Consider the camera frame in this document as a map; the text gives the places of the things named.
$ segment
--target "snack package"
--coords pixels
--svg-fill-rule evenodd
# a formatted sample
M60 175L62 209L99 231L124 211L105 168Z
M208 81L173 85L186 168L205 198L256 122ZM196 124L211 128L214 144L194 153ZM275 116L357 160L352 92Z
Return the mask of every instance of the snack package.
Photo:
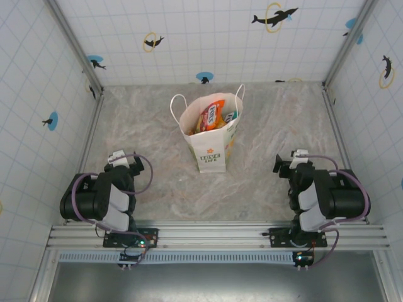
M224 121L226 123L229 123L230 121L234 120L237 118L237 111L235 110L234 112L231 112L229 114L227 114L224 118Z
M221 110L224 107L225 100L221 99L210 104L199 116L196 126L196 133L216 129L221 117Z
M222 119L222 116L219 117L219 122L217 123L217 126L215 129L221 129L224 127L227 123Z

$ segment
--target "blue circle sticker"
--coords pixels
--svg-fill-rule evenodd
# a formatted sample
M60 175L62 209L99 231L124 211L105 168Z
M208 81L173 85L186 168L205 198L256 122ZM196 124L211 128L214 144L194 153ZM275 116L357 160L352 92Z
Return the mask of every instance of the blue circle sticker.
M59 117L57 116L57 112L53 111L48 119L48 129L50 131L54 131L56 129L57 126L57 121L59 120Z

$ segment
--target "metal pole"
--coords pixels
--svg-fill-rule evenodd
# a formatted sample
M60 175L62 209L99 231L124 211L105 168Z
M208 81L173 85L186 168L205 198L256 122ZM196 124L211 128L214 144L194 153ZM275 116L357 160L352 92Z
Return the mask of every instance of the metal pole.
M329 73L326 76L326 80L324 82L325 87L329 87L330 84L336 78L338 72L343 66L343 63L346 61L347 56L349 55L351 49L354 47L358 37L362 34L364 26L368 19L370 18L375 6L379 3L379 0L366 0L363 8L358 15L353 28L350 30L347 36L347 40L344 43L343 47L339 51L336 59L332 64L332 68L330 69Z
M57 3L57 0L43 0L45 5L48 7L49 11L52 13L54 20L62 31L65 39L71 47L71 50L76 55L77 60L79 61L84 73L87 75L89 82L91 83L91 87L98 93L98 95L102 95L102 85L96 76L93 67L89 63L87 56L82 50L80 43L78 42L76 36L73 33L69 23L67 22L63 12Z

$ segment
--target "bag handle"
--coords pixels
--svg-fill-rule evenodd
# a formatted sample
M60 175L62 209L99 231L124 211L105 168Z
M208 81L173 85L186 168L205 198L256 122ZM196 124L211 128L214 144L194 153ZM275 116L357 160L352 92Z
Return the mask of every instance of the bag handle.
M244 92L242 93L241 101L243 101L243 100L244 100L244 96L245 96L245 85L244 85L244 84L241 84L241 85L239 86L238 90L237 90L237 93L235 93L235 107L237 108L237 116L239 116L238 103L237 103L237 96L238 96L238 93L239 93L239 91L241 90L242 87L244 88Z
M171 105L169 105L169 107L171 108L171 114L174 117L175 121L179 124L178 120L176 119L176 116L174 115L174 111L172 111L172 103L177 96L181 96L183 98L184 104L186 105L186 109L188 109L188 102L186 102L186 98L182 94L175 94L174 97L171 99Z

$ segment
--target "vent grille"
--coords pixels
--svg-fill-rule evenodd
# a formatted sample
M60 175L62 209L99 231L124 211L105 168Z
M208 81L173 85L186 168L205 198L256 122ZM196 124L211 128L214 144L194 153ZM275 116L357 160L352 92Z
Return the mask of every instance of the vent grille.
M59 262L85 263L134 263L119 261L120 252L116 251L63 251ZM142 264L179 264L179 263L268 263L293 264L292 252L175 252L149 251Z

